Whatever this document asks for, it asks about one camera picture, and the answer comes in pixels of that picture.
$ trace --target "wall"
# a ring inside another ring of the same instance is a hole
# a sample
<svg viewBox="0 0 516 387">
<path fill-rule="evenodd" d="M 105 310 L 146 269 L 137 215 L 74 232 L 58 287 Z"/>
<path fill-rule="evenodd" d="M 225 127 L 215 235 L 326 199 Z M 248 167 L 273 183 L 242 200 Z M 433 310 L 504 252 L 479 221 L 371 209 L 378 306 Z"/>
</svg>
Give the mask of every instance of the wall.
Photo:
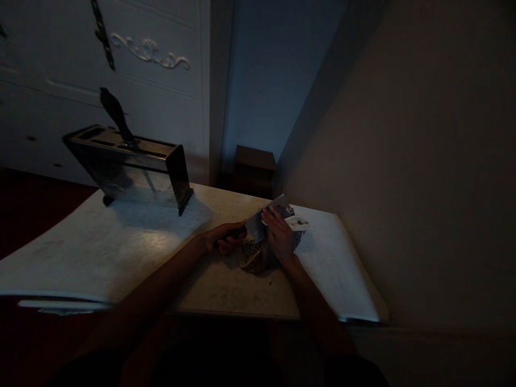
<svg viewBox="0 0 516 387">
<path fill-rule="evenodd" d="M 395 326 L 516 329 L 515 15 L 392 0 L 356 60 L 334 40 L 279 160 L 292 203 L 343 220 Z"/>
<path fill-rule="evenodd" d="M 224 170 L 237 145 L 279 158 L 344 9 L 344 0 L 235 3 Z"/>
</svg>

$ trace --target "knife handle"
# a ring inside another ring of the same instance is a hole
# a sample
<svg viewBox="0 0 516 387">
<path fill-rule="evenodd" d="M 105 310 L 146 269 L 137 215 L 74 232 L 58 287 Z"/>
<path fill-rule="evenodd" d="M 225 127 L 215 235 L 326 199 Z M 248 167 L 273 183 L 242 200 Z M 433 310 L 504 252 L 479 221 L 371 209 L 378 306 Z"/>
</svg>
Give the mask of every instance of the knife handle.
<svg viewBox="0 0 516 387">
<path fill-rule="evenodd" d="M 101 104 L 115 124 L 117 124 L 122 139 L 128 144 L 136 144 L 134 136 L 125 122 L 124 111 L 120 102 L 107 88 L 101 88 Z"/>
<path fill-rule="evenodd" d="M 213 244 L 213 248 L 215 250 L 219 250 L 219 240 L 221 239 L 224 239 L 226 240 L 227 238 L 231 237 L 233 239 L 238 239 L 240 234 L 243 234 L 247 231 L 247 229 L 244 227 L 241 227 L 241 228 L 238 228 L 236 230 L 231 230 L 230 232 L 228 232 L 226 235 L 224 235 L 222 238 L 219 238 L 215 241 L 215 243 Z"/>
</svg>

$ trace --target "beige wall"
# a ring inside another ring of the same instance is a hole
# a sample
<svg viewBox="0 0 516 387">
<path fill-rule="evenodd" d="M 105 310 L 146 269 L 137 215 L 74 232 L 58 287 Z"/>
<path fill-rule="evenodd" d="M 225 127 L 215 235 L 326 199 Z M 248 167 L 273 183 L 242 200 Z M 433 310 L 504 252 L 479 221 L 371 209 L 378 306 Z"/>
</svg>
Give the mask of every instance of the beige wall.
<svg viewBox="0 0 516 387">
<path fill-rule="evenodd" d="M 516 329 L 515 15 L 392 0 L 358 54 L 375 11 L 347 12 L 279 160 L 292 203 L 343 220 L 395 326 Z"/>
</svg>

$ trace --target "table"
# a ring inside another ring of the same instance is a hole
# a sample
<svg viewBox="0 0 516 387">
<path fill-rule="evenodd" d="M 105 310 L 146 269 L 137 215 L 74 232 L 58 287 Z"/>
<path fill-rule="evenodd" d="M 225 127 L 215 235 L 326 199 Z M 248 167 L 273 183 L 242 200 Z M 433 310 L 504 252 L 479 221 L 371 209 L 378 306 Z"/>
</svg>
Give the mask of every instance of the table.
<svg viewBox="0 0 516 387">
<path fill-rule="evenodd" d="M 115 201 L 101 191 L 42 236 L 0 261 L 0 295 L 72 297 L 114 304 L 196 234 L 246 219 L 267 200 L 192 184 L 177 209 Z M 292 206 L 311 229 L 296 250 L 302 265 L 341 320 L 386 321 L 388 312 L 340 219 Z M 297 319 L 285 276 L 242 271 L 235 257 L 207 257 L 170 307 L 175 312 Z"/>
</svg>

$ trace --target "knife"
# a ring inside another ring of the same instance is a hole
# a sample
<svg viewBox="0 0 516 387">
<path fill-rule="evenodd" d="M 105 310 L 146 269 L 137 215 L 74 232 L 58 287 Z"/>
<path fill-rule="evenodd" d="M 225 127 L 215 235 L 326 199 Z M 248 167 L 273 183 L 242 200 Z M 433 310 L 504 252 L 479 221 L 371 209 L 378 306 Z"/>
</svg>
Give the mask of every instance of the knife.
<svg viewBox="0 0 516 387">
<path fill-rule="evenodd" d="M 289 203 L 286 201 L 285 195 L 281 194 L 280 196 L 278 196 L 276 199 L 274 199 L 272 202 L 270 202 L 269 204 L 267 204 L 264 207 L 265 208 L 268 208 L 271 206 L 272 207 L 278 207 L 278 206 L 286 207 L 288 205 L 289 205 Z M 244 227 L 239 228 L 237 230 L 232 230 L 232 231 L 228 232 L 223 238 L 220 238 L 220 239 L 226 240 L 226 238 L 229 238 L 229 237 L 238 239 L 238 237 L 240 236 L 241 233 L 245 233 L 247 231 L 254 238 L 255 242 L 257 242 L 257 243 L 261 242 L 267 236 L 267 230 L 265 228 L 265 225 L 262 223 L 261 214 L 262 214 L 262 209 L 260 209 L 257 213 L 255 213 L 253 216 L 251 216 L 249 219 L 247 219 L 246 225 Z M 215 248 L 215 250 L 218 250 L 218 248 L 219 248 L 218 240 L 215 241 L 213 247 Z"/>
</svg>

